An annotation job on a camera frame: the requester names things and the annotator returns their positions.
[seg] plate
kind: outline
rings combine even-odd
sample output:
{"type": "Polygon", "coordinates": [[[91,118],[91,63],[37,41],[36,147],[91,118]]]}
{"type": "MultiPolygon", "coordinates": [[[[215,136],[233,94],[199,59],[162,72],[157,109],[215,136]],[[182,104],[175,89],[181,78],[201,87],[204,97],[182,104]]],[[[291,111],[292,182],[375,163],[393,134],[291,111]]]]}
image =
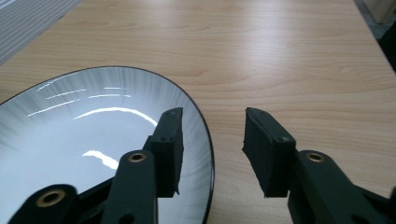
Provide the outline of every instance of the plate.
{"type": "Polygon", "coordinates": [[[120,157],[141,149],[162,112],[174,107],[183,107],[180,194],[159,199],[159,222],[205,222],[214,158],[197,105],[165,77],[97,67],[48,80],[0,105],[0,223],[46,186],[69,184],[81,193],[114,176],[120,157]]]}

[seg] table surface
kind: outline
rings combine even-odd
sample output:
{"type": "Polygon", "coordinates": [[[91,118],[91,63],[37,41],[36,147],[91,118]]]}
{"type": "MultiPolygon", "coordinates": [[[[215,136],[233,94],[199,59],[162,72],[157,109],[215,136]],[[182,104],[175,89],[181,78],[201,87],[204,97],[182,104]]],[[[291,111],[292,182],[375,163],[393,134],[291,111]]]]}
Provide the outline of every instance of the table surface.
{"type": "Polygon", "coordinates": [[[290,223],[241,150],[248,106],[355,184],[386,197],[396,185],[395,74],[351,0],[84,0],[0,66],[0,102],[104,65],[164,75],[202,109],[216,160],[208,223],[290,223]]]}

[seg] oval plate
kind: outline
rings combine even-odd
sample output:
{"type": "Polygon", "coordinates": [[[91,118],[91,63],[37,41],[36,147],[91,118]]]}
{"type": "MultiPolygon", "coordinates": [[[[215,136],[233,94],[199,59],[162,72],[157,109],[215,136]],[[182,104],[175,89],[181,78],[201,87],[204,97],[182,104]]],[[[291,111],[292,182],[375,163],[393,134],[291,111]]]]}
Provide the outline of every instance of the oval plate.
{"type": "Polygon", "coordinates": [[[162,112],[174,107],[183,107],[180,195],[159,199],[159,222],[205,222],[214,158],[196,104],[149,71],[98,67],[48,80],[0,105],[0,223],[46,186],[69,184],[81,193],[114,176],[120,157],[141,149],[162,112]]]}

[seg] wood grain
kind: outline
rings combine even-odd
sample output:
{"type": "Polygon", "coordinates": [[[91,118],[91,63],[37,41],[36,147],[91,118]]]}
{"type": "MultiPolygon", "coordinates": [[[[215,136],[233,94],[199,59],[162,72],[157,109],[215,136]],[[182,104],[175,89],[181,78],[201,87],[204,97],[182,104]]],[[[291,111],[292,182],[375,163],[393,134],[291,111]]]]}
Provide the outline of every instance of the wood grain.
{"type": "Polygon", "coordinates": [[[290,223],[241,151],[247,106],[355,184],[386,197],[396,185],[396,80],[352,1],[84,0],[0,67],[0,102],[104,65],[164,75],[202,109],[216,160],[208,223],[290,223]]]}

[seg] plate glaze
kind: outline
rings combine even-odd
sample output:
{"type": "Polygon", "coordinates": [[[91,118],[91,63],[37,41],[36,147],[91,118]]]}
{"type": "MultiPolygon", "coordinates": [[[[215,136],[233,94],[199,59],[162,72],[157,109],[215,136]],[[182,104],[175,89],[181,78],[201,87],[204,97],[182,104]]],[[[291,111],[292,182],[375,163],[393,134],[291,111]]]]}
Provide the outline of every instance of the plate glaze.
{"type": "Polygon", "coordinates": [[[98,67],[48,80],[0,105],[0,223],[46,186],[69,184],[81,193],[114,176],[120,157],[141,149],[162,112],[174,107],[183,107],[180,195],[159,199],[159,222],[205,222],[214,159],[198,107],[164,77],[98,67]]]}

